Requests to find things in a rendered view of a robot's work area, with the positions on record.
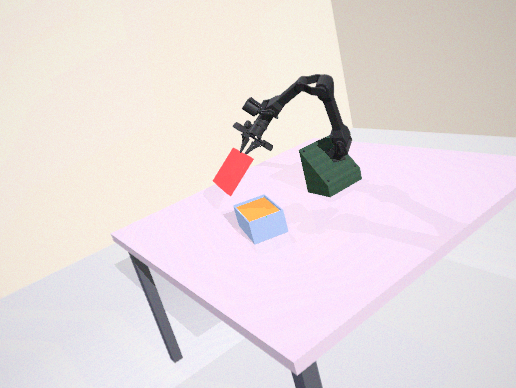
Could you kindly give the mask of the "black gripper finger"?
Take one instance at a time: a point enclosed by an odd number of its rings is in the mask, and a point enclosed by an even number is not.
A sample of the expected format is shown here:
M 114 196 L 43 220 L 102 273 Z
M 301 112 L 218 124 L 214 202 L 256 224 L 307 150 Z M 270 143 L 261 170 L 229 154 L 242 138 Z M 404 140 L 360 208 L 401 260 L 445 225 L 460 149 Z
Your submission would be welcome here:
M 244 150 L 244 148 L 246 147 L 247 143 L 249 142 L 249 138 L 244 136 L 243 134 L 242 135 L 242 144 L 241 144 L 241 148 L 240 148 L 240 153 Z
M 245 152 L 244 154 L 246 154 L 246 155 L 247 155 L 247 154 L 248 154 L 248 153 L 250 153 L 252 150 L 254 150 L 254 149 L 258 148 L 258 147 L 261 147 L 261 146 L 260 146 L 260 145 L 258 145 L 257 143 L 255 143 L 255 142 L 253 142 L 253 141 L 252 141 L 252 142 L 251 142 L 251 145 L 248 147 L 248 149 L 246 150 L 246 152 Z

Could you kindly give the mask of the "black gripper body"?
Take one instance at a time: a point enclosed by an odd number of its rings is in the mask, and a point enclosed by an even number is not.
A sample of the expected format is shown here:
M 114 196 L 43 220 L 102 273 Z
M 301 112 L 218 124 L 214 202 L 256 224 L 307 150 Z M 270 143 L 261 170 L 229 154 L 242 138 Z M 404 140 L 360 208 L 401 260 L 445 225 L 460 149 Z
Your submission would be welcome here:
M 249 130 L 246 130 L 246 127 L 238 122 L 235 122 L 232 127 L 235 128 L 236 130 L 239 130 L 240 132 L 243 132 L 242 134 L 244 136 L 246 136 L 248 138 L 251 137 L 252 139 L 254 139 L 254 142 L 257 143 L 258 145 L 264 147 L 265 149 L 267 149 L 269 151 L 272 151 L 273 145 L 265 140 L 261 140 L 263 133 L 265 132 L 265 130 L 268 129 L 267 128 L 268 126 L 265 123 L 263 123 L 262 121 L 256 119 L 253 122 L 253 125 Z M 253 135 L 251 135 L 250 133 Z

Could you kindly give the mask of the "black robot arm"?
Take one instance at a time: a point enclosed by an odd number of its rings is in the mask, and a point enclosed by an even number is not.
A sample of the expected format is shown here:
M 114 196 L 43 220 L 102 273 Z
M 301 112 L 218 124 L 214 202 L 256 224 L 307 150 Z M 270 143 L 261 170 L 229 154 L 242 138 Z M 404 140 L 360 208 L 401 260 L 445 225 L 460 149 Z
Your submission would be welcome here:
M 316 83 L 315 87 L 308 84 Z M 310 95 L 317 96 L 323 101 L 327 115 L 329 117 L 332 130 L 330 139 L 334 144 L 332 149 L 327 152 L 333 162 L 345 160 L 345 155 L 348 154 L 352 138 L 348 127 L 343 124 L 335 97 L 334 97 L 334 80 L 328 74 L 314 74 L 310 76 L 300 76 L 290 87 L 288 87 L 282 94 L 276 95 L 271 99 L 263 100 L 259 103 L 254 98 L 247 99 L 242 109 L 265 123 L 267 126 L 274 118 L 278 119 L 278 114 L 283 107 L 291 101 L 300 92 L 306 92 Z

